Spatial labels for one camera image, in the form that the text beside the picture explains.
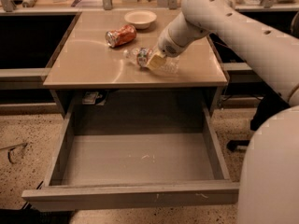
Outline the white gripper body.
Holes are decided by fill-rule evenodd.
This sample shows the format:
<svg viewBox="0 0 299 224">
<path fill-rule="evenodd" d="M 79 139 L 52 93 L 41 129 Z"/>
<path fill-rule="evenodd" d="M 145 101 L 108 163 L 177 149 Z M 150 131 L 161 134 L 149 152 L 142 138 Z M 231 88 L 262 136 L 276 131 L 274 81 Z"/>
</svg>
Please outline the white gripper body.
<svg viewBox="0 0 299 224">
<path fill-rule="evenodd" d="M 177 57 L 186 46 L 183 44 L 183 37 L 174 30 L 165 28 L 158 38 L 158 50 L 167 57 Z"/>
</svg>

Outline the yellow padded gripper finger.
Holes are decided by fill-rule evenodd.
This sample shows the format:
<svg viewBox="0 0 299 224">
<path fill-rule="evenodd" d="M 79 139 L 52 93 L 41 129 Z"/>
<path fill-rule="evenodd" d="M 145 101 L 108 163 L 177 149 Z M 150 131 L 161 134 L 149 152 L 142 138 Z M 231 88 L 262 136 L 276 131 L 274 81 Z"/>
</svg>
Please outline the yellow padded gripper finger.
<svg viewBox="0 0 299 224">
<path fill-rule="evenodd" d="M 159 51 L 154 52 L 148 62 L 147 68 L 150 70 L 155 70 L 162 67 L 166 62 L 166 56 Z"/>
</svg>

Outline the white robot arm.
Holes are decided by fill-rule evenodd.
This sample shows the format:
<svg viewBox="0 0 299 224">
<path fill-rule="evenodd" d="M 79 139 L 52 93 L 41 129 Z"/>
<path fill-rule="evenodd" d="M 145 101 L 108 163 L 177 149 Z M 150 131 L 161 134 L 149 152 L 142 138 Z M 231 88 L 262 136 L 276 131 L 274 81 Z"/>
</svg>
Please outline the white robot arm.
<svg viewBox="0 0 299 224">
<path fill-rule="evenodd" d="M 181 0 L 148 66 L 158 68 L 210 33 L 288 103 L 254 133 L 243 161 L 237 224 L 299 224 L 299 40 L 240 14 L 225 0 Z"/>
</svg>

